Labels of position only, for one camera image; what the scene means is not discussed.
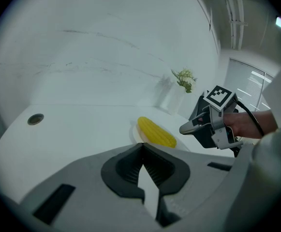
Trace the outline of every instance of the black slot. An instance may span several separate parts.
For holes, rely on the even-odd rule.
[[[190,177],[190,168],[184,161],[147,143],[143,145],[143,158],[161,197],[179,192]]]
[[[142,144],[122,152],[102,167],[104,183],[118,196],[145,200],[145,192],[137,186],[139,171],[142,167]]]
[[[34,212],[34,216],[46,224],[50,224],[64,206],[75,187],[62,184]]]
[[[220,170],[223,170],[223,171],[230,171],[231,168],[232,168],[231,165],[217,163],[217,162],[211,162],[207,166],[211,167],[211,168],[220,169]]]
[[[164,198],[159,196],[159,206],[156,214],[156,220],[159,222],[159,224],[163,227],[166,227],[174,222],[179,221],[180,219],[181,218],[177,214],[167,210]]]

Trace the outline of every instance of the corn cob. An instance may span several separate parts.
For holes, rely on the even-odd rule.
[[[139,117],[137,122],[150,142],[171,148],[176,147],[177,141],[174,136],[163,130],[147,117]]]

